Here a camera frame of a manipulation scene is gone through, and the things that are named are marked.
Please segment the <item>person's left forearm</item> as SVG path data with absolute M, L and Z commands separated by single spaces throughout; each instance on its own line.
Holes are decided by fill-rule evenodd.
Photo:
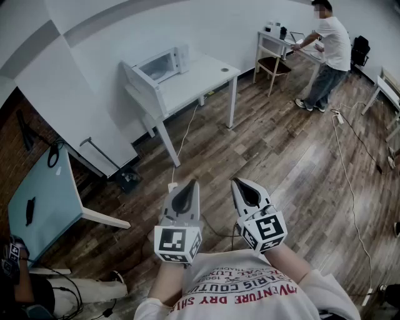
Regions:
M 183 290 L 184 265 L 162 262 L 148 298 L 160 300 L 164 305 L 173 306 Z

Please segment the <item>white side table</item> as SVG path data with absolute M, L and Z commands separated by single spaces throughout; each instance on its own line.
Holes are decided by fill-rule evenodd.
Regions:
M 395 117 L 386 126 L 386 130 L 391 131 L 385 138 L 388 143 L 397 133 L 400 133 L 400 82 L 385 67 L 382 67 L 381 75 L 377 77 L 372 94 L 367 103 L 364 104 L 362 115 L 365 115 L 373 105 L 379 93 L 383 93 L 397 111 Z

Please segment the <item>person's white printed t-shirt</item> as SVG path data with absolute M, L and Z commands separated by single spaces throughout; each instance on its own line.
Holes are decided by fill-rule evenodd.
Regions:
M 184 266 L 173 305 L 146 298 L 134 320 L 361 320 L 333 275 L 312 268 L 300 283 L 250 249 L 199 253 Z

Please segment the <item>person's right forearm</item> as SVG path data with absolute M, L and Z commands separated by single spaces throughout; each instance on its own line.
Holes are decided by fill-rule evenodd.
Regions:
M 272 267 L 287 275 L 295 283 L 300 283 L 312 271 L 311 265 L 285 244 L 267 250 L 264 256 Z

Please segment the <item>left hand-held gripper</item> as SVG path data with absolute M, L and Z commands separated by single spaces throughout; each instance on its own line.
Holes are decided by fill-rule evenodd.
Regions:
M 199 219 L 199 183 L 192 179 L 180 184 L 164 200 L 160 223 L 154 227 L 154 252 L 167 263 L 191 265 L 203 241 L 203 222 L 172 218 Z

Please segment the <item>black floor box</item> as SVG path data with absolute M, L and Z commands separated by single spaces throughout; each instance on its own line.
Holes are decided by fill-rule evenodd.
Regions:
M 130 193 L 142 181 L 142 177 L 135 171 L 124 171 L 121 173 L 120 185 L 127 194 Z

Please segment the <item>wooden chair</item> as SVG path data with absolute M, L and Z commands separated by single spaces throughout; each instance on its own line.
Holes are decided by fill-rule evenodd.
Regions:
M 284 77 L 284 82 L 283 85 L 281 86 L 281 91 L 285 90 L 292 69 L 284 63 L 280 55 L 268 50 L 262 44 L 258 44 L 256 51 L 254 73 L 252 78 L 253 84 L 256 82 L 257 73 L 261 69 L 265 71 L 267 75 L 271 78 L 267 97 L 271 95 L 273 84 L 277 77 L 281 76 Z

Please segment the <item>light blue table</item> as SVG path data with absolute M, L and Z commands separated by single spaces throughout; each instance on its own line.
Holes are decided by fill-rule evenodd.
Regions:
M 30 268 L 80 219 L 123 229 L 131 227 L 127 221 L 83 206 L 65 147 L 59 150 L 54 167 L 48 166 L 48 156 L 46 151 L 35 163 L 7 208 L 10 233 L 22 238 L 27 246 Z

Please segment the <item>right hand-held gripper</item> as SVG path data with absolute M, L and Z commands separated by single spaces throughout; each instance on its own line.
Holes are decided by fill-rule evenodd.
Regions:
M 248 179 L 235 177 L 231 181 L 234 205 L 239 214 L 239 234 L 256 254 L 264 254 L 283 243 L 288 230 L 283 213 L 273 204 L 266 189 Z M 252 209 L 260 209 L 248 214 Z

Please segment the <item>white desk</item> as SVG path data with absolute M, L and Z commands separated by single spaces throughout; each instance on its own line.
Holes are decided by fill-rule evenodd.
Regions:
M 279 37 L 279 32 L 267 32 L 267 31 L 259 31 L 258 32 L 258 46 L 264 46 L 267 50 L 276 53 L 280 56 L 281 60 L 285 61 L 286 56 L 292 54 L 294 51 L 291 49 L 294 42 L 290 39 L 281 39 Z M 319 41 L 314 41 L 311 44 L 303 47 L 299 51 L 296 51 L 298 55 L 307 59 L 308 61 L 314 64 L 312 69 L 312 76 L 310 78 L 310 82 L 313 82 L 318 75 L 320 65 L 324 61 L 323 53 L 319 52 L 315 45 L 322 46 Z

